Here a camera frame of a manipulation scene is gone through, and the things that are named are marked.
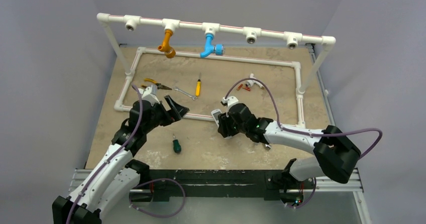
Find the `white PVC pipe frame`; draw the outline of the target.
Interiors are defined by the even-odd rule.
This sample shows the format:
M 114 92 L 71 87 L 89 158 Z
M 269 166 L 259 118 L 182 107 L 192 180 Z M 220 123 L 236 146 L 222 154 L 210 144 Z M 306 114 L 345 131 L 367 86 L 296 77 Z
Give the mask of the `white PVC pipe frame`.
M 301 65 L 298 62 L 287 62 L 287 61 L 273 61 L 273 60 L 264 60 L 258 58 L 245 58 L 245 57 L 236 57 L 236 56 L 217 56 L 215 54 L 210 54 L 206 59 L 214 59 L 214 60 L 222 60 L 222 61 L 234 61 L 234 62 L 242 62 L 242 63 L 253 63 L 253 64 L 263 64 L 263 65 L 275 65 L 282 67 L 290 67 L 295 71 L 295 81 L 296 81 L 296 107 L 297 107 L 297 127 L 304 128 L 306 126 L 305 118 L 304 118 L 304 108 L 303 108 L 303 99 L 306 89 L 309 87 L 310 83 L 316 77 L 317 72 L 324 62 L 324 59 L 327 57 L 328 53 L 333 49 L 336 44 L 335 37 L 332 36 L 312 36 L 305 35 L 302 33 L 296 32 L 288 32 L 288 31 L 271 31 L 271 30 L 263 30 L 261 28 L 254 27 L 235 27 L 235 26 L 226 26 L 221 25 L 219 23 L 195 23 L 195 22 L 186 22 L 176 19 L 152 19 L 152 18 L 144 18 L 142 16 L 133 16 L 133 15 L 111 15 L 106 13 L 99 13 L 96 16 L 98 22 L 103 27 L 106 36 L 113 47 L 117 55 L 117 59 L 122 63 L 125 71 L 125 82 L 120 91 L 120 94 L 117 100 L 114 103 L 114 110 L 125 112 L 130 111 L 131 107 L 124 104 L 124 98 L 127 94 L 127 91 L 134 79 L 136 74 L 136 70 L 138 67 L 138 63 L 140 58 L 144 53 L 148 54 L 158 54 L 164 55 L 164 53 L 160 52 L 153 48 L 145 48 L 139 47 L 136 51 L 135 58 L 132 63 L 129 63 L 122 50 L 119 47 L 119 44 L 110 28 L 110 23 L 123 23 L 125 28 L 128 31 L 135 31 L 137 26 L 139 25 L 150 25 L 150 26 L 159 26 L 163 27 L 164 32 L 166 29 L 170 29 L 173 31 L 173 34 L 178 29 L 192 29 L 192 30 L 200 30 L 204 32 L 204 36 L 207 33 L 211 33 L 214 35 L 219 32 L 225 33 L 233 33 L 233 34 L 241 34 L 245 36 L 246 41 L 249 44 L 253 44 L 256 42 L 258 37 L 267 37 L 267 38 L 275 38 L 280 39 L 286 42 L 286 46 L 289 49 L 296 48 L 300 43 L 309 43 L 309 44 L 319 44 L 323 47 L 323 51 L 320 53 L 318 58 L 314 61 L 313 66 L 310 70 L 309 76 L 306 79 L 302 79 L 301 75 Z M 182 52 L 175 51 L 176 55 L 179 57 L 190 57 L 190 58 L 200 58 L 200 53 L 193 52 Z

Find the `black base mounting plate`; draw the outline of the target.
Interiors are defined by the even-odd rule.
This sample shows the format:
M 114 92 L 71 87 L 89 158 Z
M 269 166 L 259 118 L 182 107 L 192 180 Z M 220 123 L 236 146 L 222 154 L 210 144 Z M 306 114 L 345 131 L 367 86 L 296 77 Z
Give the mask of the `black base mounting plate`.
M 171 197 L 261 198 L 299 205 L 313 180 L 293 180 L 283 170 L 143 170 L 130 198 L 135 202 Z

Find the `yellow handled pliers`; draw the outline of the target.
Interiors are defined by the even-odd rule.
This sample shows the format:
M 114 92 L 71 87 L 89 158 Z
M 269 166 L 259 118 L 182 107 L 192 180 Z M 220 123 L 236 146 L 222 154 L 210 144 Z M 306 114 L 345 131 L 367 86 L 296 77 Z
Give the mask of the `yellow handled pliers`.
M 145 82 L 150 82 L 150 83 L 152 83 L 152 84 L 156 85 L 158 89 L 163 89 L 163 90 L 172 90 L 172 88 L 170 88 L 170 87 L 168 87 L 168 86 L 166 86 L 166 85 L 164 85 L 164 84 L 162 84 L 162 83 L 159 83 L 159 82 L 157 82 L 156 80 L 151 79 L 151 78 L 144 78 L 144 81 L 145 81 Z

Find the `green handled screwdriver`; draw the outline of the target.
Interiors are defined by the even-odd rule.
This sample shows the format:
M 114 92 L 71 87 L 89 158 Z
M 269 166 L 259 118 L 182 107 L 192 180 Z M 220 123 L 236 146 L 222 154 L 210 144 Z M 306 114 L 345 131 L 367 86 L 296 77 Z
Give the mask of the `green handled screwdriver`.
M 173 136 L 173 141 L 172 141 L 173 151 L 176 154 L 180 154 L 181 151 L 182 151 L 182 147 L 180 145 L 180 142 L 179 142 L 179 140 L 176 138 L 176 136 L 174 134 L 172 134 L 172 136 Z

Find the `yellow handled screwdriver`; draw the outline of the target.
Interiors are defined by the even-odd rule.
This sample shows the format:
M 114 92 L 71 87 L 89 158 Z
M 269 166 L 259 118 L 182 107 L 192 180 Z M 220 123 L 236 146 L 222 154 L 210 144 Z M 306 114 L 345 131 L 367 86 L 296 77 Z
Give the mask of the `yellow handled screwdriver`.
M 196 97 L 200 96 L 200 89 L 201 89 L 201 72 L 198 75 L 198 80 L 197 80 L 197 84 L 196 84 L 196 89 L 195 89 L 195 96 Z

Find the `aluminium extrusion rail frame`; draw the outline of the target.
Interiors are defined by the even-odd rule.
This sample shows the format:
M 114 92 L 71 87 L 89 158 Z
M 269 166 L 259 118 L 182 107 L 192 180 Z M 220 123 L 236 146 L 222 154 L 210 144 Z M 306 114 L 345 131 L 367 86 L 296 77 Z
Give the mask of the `aluminium extrusion rail frame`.
M 291 208 L 304 205 L 303 189 L 316 189 L 318 177 L 346 184 L 364 154 L 349 140 L 349 133 L 329 125 L 323 130 L 307 129 L 303 94 L 295 93 L 298 122 L 286 125 L 280 119 L 258 118 L 235 96 L 227 93 L 219 109 L 210 116 L 192 114 L 189 108 L 156 93 L 159 84 L 136 89 L 138 100 L 126 106 L 125 119 L 115 133 L 98 165 L 67 197 L 59 196 L 52 205 L 55 223 L 101 223 L 115 203 L 132 190 L 141 190 L 150 201 L 170 197 L 262 197 L 280 200 Z M 291 159 L 283 170 L 152 170 L 134 158 L 156 127 L 182 119 L 214 122 L 225 139 L 243 134 L 267 147 L 279 144 L 311 154 L 307 159 Z

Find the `blue plastic faucet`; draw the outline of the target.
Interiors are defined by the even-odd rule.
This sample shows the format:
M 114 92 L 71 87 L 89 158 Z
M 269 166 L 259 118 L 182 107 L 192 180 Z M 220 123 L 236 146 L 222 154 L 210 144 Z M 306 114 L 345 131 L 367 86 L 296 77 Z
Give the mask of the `blue plastic faucet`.
M 213 45 L 212 41 L 214 39 L 214 35 L 211 33 L 207 33 L 205 35 L 205 44 L 204 44 L 204 51 L 201 52 L 200 58 L 206 58 L 210 54 L 215 54 L 217 56 L 223 56 L 225 53 L 225 47 L 223 44 L 216 44 Z

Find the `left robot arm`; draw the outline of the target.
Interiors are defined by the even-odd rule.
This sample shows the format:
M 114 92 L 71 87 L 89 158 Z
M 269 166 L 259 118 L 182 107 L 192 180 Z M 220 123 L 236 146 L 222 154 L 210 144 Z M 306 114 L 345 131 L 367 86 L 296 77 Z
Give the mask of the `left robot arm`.
M 132 189 L 153 191 L 156 180 L 150 176 L 150 167 L 134 156 L 154 128 L 173 124 L 189 113 L 189 108 L 169 95 L 164 98 L 170 109 L 153 93 L 139 96 L 96 167 L 67 197 L 54 200 L 54 223 L 102 223 L 107 212 Z

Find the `white remote control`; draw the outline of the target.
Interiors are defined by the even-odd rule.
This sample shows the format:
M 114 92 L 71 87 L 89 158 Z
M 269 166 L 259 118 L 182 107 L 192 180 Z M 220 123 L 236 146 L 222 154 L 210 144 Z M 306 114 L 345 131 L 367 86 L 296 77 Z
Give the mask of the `white remote control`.
M 219 118 L 222 115 L 222 111 L 220 109 L 214 109 L 211 112 L 211 116 L 213 117 L 217 127 L 219 127 Z

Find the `silver combination wrench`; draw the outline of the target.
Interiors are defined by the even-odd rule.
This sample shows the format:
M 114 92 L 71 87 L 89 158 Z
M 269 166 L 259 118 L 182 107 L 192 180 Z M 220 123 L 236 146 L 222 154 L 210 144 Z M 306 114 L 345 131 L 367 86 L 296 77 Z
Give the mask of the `silver combination wrench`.
M 175 91 L 178 91 L 178 92 L 180 92 L 180 93 L 182 93 L 182 94 L 184 94 L 184 95 L 186 95 L 186 96 L 188 96 L 188 97 L 190 97 L 192 100 L 196 100 L 196 99 L 197 99 L 197 96 L 192 95 L 192 94 L 190 94 L 190 93 L 188 93 L 188 92 L 186 92 L 186 91 L 184 91 L 184 90 L 180 89 L 180 88 L 179 88 L 179 87 L 177 87 L 177 86 L 175 86 L 175 87 L 174 87 L 174 90 L 175 90 Z

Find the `orange plastic faucet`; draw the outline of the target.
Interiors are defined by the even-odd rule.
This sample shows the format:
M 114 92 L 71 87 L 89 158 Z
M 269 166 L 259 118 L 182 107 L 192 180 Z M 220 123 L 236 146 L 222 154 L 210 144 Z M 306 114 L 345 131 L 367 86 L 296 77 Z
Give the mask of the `orange plastic faucet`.
M 157 47 L 157 50 L 164 53 L 167 58 L 174 58 L 176 52 L 173 47 L 170 46 L 170 38 L 173 36 L 173 31 L 166 29 L 164 32 L 164 39 L 162 43 Z

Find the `white plastic faucet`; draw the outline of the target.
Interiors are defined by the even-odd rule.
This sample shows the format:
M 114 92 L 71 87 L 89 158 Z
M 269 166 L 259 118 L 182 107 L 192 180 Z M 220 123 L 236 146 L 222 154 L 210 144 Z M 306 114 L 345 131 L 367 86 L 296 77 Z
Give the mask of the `white plastic faucet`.
M 260 83 L 260 82 L 257 80 L 257 78 L 255 77 L 255 75 L 254 75 L 253 73 L 251 73 L 251 74 L 249 75 L 249 80 L 247 80 L 247 81 L 244 83 L 244 85 L 245 85 L 245 87 L 247 87 L 247 88 L 251 88 L 251 87 L 253 87 L 254 85 L 257 85 L 257 86 L 259 86 L 261 89 L 264 89 L 264 85 L 263 85 L 262 83 Z

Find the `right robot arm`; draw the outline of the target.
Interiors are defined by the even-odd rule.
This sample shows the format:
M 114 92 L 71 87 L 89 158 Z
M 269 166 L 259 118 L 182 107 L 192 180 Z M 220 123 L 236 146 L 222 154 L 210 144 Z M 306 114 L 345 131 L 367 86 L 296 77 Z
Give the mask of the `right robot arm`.
M 268 147 L 285 145 L 312 154 L 310 158 L 291 160 L 286 166 L 282 181 L 288 187 L 295 187 L 310 177 L 322 176 L 346 184 L 361 156 L 356 145 L 332 125 L 324 130 L 280 126 L 273 119 L 255 117 L 243 103 L 233 105 L 225 113 L 215 109 L 211 115 L 225 139 L 244 134 L 254 143 Z

